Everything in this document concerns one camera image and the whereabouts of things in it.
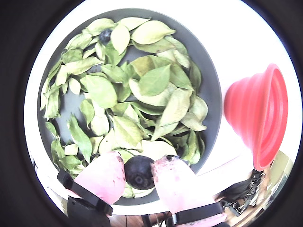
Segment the pink padded gripper finger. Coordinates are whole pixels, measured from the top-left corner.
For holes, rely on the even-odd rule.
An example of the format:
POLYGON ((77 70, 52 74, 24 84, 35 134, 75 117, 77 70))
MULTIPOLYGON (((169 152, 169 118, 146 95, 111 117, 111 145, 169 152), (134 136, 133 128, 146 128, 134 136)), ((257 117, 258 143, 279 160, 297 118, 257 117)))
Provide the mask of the pink padded gripper finger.
POLYGON ((151 164, 160 200, 172 214, 175 227, 228 227, 227 214, 198 176, 178 157, 151 164))
POLYGON ((111 226, 111 205, 125 189, 124 162, 119 152, 101 154, 74 179, 60 169, 57 179, 69 192, 67 216, 75 226, 111 226))

